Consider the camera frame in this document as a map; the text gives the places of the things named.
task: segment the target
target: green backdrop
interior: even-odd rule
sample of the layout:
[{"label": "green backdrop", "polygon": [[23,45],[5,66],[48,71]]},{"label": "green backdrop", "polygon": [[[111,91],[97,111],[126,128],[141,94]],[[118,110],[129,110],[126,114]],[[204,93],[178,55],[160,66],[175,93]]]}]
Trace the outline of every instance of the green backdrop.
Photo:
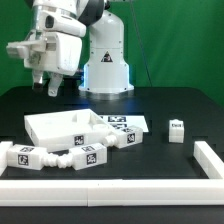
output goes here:
[{"label": "green backdrop", "polygon": [[[224,106],[224,0],[135,0],[136,21],[154,87],[194,87]],[[129,3],[110,9],[125,24],[125,59],[135,86],[149,86]],[[0,94],[31,86],[31,71],[6,54],[7,42],[22,41],[32,13],[24,0],[1,0]],[[83,40],[80,65],[88,59]]]}]

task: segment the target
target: white cube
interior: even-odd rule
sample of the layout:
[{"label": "white cube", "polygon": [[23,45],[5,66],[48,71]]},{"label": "white cube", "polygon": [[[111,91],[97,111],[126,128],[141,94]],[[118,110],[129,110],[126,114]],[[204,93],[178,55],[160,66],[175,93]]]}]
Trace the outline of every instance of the white cube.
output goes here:
[{"label": "white cube", "polygon": [[177,119],[169,122],[169,142],[184,142],[184,122]]},{"label": "white cube", "polygon": [[107,163],[107,148],[100,143],[69,149],[73,155],[73,168],[85,169]]},{"label": "white cube", "polygon": [[44,166],[42,158],[46,153],[46,148],[14,145],[7,151],[8,166],[41,170]]},{"label": "white cube", "polygon": [[116,132],[118,143],[117,148],[124,148],[130,145],[139,144],[143,140],[143,129],[137,126],[129,126]]}]

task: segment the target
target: white robot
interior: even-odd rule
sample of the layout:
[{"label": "white robot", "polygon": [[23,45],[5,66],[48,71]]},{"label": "white robot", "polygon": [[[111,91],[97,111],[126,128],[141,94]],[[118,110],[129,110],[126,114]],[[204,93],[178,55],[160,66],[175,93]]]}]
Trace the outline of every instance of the white robot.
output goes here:
[{"label": "white robot", "polygon": [[86,28],[90,32],[90,59],[84,66],[81,96],[118,99],[133,92],[129,66],[123,58],[124,25],[108,12],[108,0],[26,0],[34,12],[25,41],[8,43],[9,56],[24,59],[32,69],[33,88],[50,76],[48,95],[57,96],[63,75],[78,68]]}]

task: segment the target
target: white foam block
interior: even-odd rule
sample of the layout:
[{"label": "white foam block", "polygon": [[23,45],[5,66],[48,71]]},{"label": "white foam block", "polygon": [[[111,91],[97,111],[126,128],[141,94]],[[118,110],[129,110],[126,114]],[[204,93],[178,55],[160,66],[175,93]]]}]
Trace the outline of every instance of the white foam block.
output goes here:
[{"label": "white foam block", "polygon": [[87,206],[91,181],[0,181],[0,206]]},{"label": "white foam block", "polygon": [[224,164],[205,141],[195,142],[194,157],[210,179],[224,179]]},{"label": "white foam block", "polygon": [[0,143],[0,176],[7,167],[7,151],[13,146],[12,142]]},{"label": "white foam block", "polygon": [[97,166],[107,162],[107,148],[100,143],[69,149],[73,155],[75,170]]},{"label": "white foam block", "polygon": [[41,170],[44,166],[42,158],[46,154],[46,148],[14,145],[7,151],[8,166]]},{"label": "white foam block", "polygon": [[117,144],[115,144],[115,146],[119,149],[142,143],[143,140],[143,130],[136,126],[117,130],[114,134],[117,138]]},{"label": "white foam block", "polygon": [[177,119],[169,121],[169,142],[184,142],[184,122]]},{"label": "white foam block", "polygon": [[100,181],[88,189],[88,205],[221,205],[223,190],[220,180]]},{"label": "white foam block", "polygon": [[[104,128],[93,129],[99,124]],[[48,152],[102,142],[114,130],[90,109],[27,115],[25,128],[33,144]]]}]

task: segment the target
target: black table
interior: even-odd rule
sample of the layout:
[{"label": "black table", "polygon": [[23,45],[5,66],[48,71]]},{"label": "black table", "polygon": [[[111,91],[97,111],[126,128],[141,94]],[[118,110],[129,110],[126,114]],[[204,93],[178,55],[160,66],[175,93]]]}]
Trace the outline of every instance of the black table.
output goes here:
[{"label": "black table", "polygon": [[[1,179],[199,179],[207,178],[193,158],[194,142],[206,141],[224,157],[224,110],[192,88],[136,88],[135,95],[116,101],[80,98],[70,86],[57,98],[30,87],[16,87],[0,97],[0,141],[31,145],[24,115],[90,108],[101,115],[144,115],[149,133],[143,144],[108,149],[108,163],[80,171],[7,168]],[[168,142],[169,120],[184,121],[183,144]],[[215,223],[224,206],[140,207],[1,207],[2,223]]]}]

